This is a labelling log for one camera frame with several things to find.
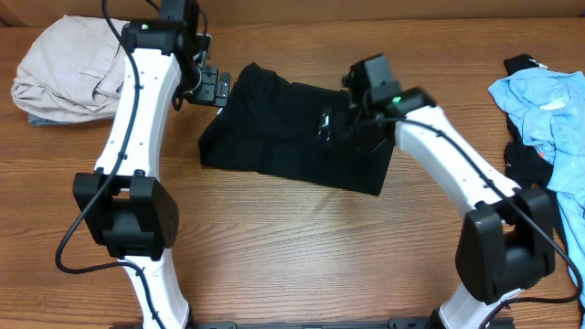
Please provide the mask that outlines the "black t-shirt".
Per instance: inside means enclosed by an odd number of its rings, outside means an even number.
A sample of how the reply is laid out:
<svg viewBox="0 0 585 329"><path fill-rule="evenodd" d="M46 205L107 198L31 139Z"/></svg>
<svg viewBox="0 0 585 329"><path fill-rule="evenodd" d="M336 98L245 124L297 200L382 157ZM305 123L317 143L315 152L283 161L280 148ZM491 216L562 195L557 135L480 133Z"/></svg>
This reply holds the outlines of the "black t-shirt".
<svg viewBox="0 0 585 329"><path fill-rule="evenodd" d="M198 140L200 163L377 196L392 154L327 153L316 147L322 106L349 107L345 90L289 82L255 63Z"/></svg>

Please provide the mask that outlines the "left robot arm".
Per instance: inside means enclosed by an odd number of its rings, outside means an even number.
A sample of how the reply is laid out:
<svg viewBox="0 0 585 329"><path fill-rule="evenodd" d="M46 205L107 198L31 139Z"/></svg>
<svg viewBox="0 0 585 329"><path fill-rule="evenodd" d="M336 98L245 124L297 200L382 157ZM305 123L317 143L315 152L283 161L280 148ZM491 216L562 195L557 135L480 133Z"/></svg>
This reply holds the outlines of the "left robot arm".
<svg viewBox="0 0 585 329"><path fill-rule="evenodd" d="M192 328L172 247L178 206L160 178L161 146L169 110L182 103L223 108L230 75L207 65L212 37L207 16L193 0L164 1L159 16L133 20L114 36L125 52L125 78L108 141L89 174L76 174L80 215L59 243L55 262L74 230L85 223L96 244L122 267L140 304L143 328Z"/></svg>

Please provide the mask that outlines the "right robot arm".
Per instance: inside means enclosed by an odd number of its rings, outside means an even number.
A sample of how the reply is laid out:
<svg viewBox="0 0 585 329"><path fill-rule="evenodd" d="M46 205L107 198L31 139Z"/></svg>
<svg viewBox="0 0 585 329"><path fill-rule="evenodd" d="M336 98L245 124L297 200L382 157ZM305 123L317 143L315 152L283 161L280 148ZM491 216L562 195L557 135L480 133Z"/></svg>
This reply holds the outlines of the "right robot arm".
<svg viewBox="0 0 585 329"><path fill-rule="evenodd" d="M353 64L342 85L349 106L324 109L320 139L361 152L393 142L426 170L463 220L455 255L459 287L431 315L392 318L389 327L513 327L510 319L496 319L496 310L555 269L548 195L495 170L425 90L400 87L384 55Z"/></svg>

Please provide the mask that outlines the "folded beige trousers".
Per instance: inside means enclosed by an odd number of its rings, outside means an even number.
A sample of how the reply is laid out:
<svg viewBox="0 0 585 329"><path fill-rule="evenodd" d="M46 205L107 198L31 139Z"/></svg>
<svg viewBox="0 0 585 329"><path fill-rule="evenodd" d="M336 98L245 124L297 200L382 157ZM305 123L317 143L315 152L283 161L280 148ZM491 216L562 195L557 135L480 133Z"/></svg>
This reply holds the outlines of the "folded beige trousers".
<svg viewBox="0 0 585 329"><path fill-rule="evenodd" d="M16 70L14 104L50 122L115 116L125 52L103 18L63 16L32 44Z"/></svg>

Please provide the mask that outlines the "black garment under blue shirt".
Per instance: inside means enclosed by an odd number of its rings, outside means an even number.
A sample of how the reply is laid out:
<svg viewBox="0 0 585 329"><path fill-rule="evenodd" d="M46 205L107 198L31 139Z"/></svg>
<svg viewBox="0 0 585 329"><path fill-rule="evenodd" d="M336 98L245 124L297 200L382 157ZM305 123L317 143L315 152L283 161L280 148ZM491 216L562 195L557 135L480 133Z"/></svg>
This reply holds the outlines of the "black garment under blue shirt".
<svg viewBox="0 0 585 329"><path fill-rule="evenodd" d="M553 166L544 160L532 146L523 144L518 128L509 116L506 117L506 126L512 137L504 150L505 175L522 188L540 187L556 206L554 210L554 227L561 242L566 244L566 234L562 225L558 199L555 192L548 189L548 183L553 173Z"/></svg>

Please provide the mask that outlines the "light blue shirt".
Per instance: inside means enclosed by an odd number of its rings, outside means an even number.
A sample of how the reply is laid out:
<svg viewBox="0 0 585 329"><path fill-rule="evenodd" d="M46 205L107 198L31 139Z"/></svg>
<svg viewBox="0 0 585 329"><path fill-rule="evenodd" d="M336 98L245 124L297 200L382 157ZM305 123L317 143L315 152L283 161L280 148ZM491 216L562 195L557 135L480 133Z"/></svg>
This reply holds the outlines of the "light blue shirt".
<svg viewBox="0 0 585 329"><path fill-rule="evenodd" d="M548 189L556 193L569 258L584 273L584 74L521 69L489 88L522 142L553 165Z"/></svg>

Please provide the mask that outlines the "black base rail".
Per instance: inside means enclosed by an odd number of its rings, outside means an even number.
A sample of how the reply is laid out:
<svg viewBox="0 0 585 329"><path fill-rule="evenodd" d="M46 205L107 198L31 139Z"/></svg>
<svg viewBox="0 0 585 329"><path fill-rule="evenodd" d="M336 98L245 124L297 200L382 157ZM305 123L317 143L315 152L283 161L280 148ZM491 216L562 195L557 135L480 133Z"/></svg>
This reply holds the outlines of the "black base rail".
<svg viewBox="0 0 585 329"><path fill-rule="evenodd" d="M292 323L292 324L236 324L188 323L194 329L431 329L425 317L394 318L382 322Z"/></svg>

